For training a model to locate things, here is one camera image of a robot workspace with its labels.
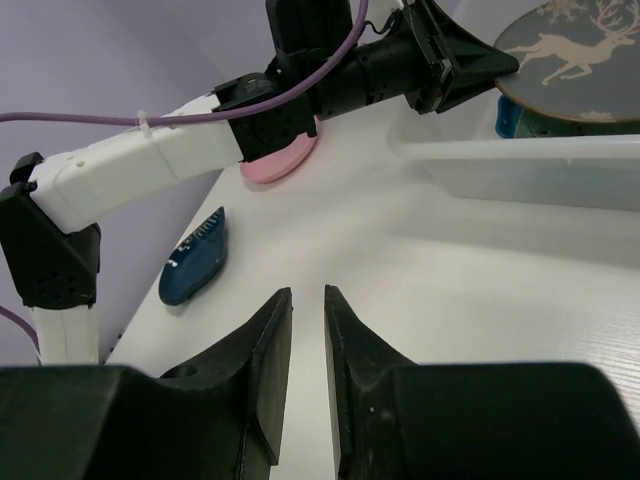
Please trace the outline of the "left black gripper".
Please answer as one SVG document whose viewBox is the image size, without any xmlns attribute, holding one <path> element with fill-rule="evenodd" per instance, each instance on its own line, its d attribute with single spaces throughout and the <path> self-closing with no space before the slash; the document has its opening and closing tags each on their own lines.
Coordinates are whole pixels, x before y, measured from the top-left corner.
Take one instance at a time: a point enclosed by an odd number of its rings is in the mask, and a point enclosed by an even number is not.
<svg viewBox="0 0 640 480">
<path fill-rule="evenodd" d="M 216 87 L 219 111 L 257 105 L 285 93 L 329 60 L 355 22 L 346 1 L 269 1 L 275 56 L 263 73 Z M 519 61 L 457 24 L 434 1 L 411 1 L 383 20 L 381 39 L 352 42 L 318 83 L 283 105 L 230 120 L 243 159 L 272 154 L 316 123 L 397 96 L 419 114 L 444 113 L 495 87 Z"/>
</svg>

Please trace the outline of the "dark blue leaf plate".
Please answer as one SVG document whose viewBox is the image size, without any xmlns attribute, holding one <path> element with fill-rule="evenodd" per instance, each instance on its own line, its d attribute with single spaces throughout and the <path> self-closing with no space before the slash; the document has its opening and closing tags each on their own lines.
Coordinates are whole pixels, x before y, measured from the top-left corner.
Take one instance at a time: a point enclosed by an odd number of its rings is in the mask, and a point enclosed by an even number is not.
<svg viewBox="0 0 640 480">
<path fill-rule="evenodd" d="M 226 212 L 217 208 L 173 250 L 158 283 L 161 302 L 179 306 L 220 272 L 227 257 Z"/>
</svg>

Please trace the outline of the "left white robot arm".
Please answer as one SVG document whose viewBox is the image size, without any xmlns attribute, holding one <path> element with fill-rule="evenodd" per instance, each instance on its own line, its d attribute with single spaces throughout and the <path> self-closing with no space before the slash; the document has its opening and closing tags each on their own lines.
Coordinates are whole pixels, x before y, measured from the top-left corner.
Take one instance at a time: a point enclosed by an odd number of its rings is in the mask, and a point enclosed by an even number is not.
<svg viewBox="0 0 640 480">
<path fill-rule="evenodd" d="M 96 116 L 119 133 L 87 147 L 23 156 L 1 193 L 1 246 L 35 322 L 44 365 L 99 360 L 94 312 L 99 220 L 201 174 L 280 151 L 321 120 L 397 96 L 446 112 L 519 63 L 434 1 L 270 1 L 266 71 L 216 87 L 162 117 Z"/>
</svg>

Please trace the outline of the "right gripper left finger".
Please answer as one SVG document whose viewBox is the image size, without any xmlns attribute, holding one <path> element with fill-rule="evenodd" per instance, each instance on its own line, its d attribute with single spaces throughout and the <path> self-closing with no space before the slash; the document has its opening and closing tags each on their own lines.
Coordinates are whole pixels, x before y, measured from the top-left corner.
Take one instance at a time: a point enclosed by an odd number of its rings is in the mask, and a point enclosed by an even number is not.
<svg viewBox="0 0 640 480">
<path fill-rule="evenodd" d="M 170 479 L 267 479 L 279 462 L 292 344 L 292 291 L 160 376 L 161 471 Z"/>
</svg>

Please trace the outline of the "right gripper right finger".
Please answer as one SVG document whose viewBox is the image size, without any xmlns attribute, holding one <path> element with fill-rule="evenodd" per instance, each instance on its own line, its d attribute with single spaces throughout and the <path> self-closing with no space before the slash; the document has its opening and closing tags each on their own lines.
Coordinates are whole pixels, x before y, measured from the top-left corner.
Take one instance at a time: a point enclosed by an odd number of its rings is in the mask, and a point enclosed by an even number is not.
<svg viewBox="0 0 640 480">
<path fill-rule="evenodd" d="M 426 368 L 365 325 L 334 285 L 324 328 L 336 477 L 428 479 Z"/>
</svg>

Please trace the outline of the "dark teal round plate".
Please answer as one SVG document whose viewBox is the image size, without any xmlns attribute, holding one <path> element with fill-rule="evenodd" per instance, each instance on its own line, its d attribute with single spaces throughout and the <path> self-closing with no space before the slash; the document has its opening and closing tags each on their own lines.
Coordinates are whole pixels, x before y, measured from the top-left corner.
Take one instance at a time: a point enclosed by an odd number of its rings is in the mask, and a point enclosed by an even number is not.
<svg viewBox="0 0 640 480">
<path fill-rule="evenodd" d="M 525 110 L 515 127 L 515 138 L 628 135 L 639 133 L 639 121 L 616 120 L 612 113 L 590 110 L 565 120 Z"/>
</svg>

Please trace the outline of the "grey reindeer plate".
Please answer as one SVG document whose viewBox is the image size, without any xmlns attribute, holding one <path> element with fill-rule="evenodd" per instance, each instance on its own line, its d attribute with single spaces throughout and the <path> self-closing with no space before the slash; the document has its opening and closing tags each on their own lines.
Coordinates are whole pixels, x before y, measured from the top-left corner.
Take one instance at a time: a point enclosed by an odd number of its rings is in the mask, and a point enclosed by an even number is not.
<svg viewBox="0 0 640 480">
<path fill-rule="evenodd" d="M 637 1 L 547 1 L 494 46 L 519 61 L 497 86 L 523 108 L 585 123 L 639 120 Z"/>
</svg>

